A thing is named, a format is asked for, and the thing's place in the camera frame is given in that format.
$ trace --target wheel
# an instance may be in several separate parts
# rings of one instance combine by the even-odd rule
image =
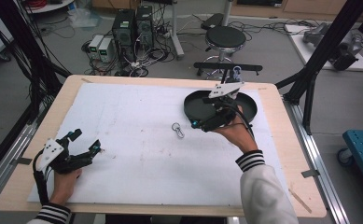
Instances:
[[[338,151],[338,162],[345,167],[351,166],[354,163],[352,152],[349,148],[342,148]]]

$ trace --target black pan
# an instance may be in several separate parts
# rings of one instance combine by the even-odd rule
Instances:
[[[211,104],[205,104],[203,97],[208,97],[210,91],[195,91],[188,95],[184,101],[184,113],[189,120],[205,120],[215,115],[216,110]],[[236,98],[237,105],[243,109],[244,116],[251,122],[257,114],[257,104],[253,98],[239,92]]]

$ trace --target white sleeve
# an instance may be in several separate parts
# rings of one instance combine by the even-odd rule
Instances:
[[[46,203],[35,219],[27,224],[65,224],[71,215],[70,209],[56,203]]]
[[[261,150],[244,154],[236,163],[243,170],[240,180],[244,216],[248,224],[298,223],[274,169],[265,165]]]

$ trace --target striped sleeve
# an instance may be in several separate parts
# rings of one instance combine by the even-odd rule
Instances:
[[[265,164],[265,160],[263,160],[263,154],[261,150],[254,150],[245,153],[236,160],[236,163],[243,172],[246,172],[254,166]]]
[[[53,224],[65,224],[70,216],[70,209],[56,203],[46,203],[35,219],[40,219]]]

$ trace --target human arm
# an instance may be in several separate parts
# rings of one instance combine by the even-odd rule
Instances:
[[[240,180],[247,223],[298,223],[274,169],[265,164],[261,150],[239,117],[215,130],[236,145],[244,155],[236,163],[244,172]]]
[[[73,195],[74,185],[82,170],[78,169],[70,174],[54,174],[54,190],[49,203],[45,203],[35,219],[27,224],[64,224],[69,218],[71,211],[65,207],[68,199]]]

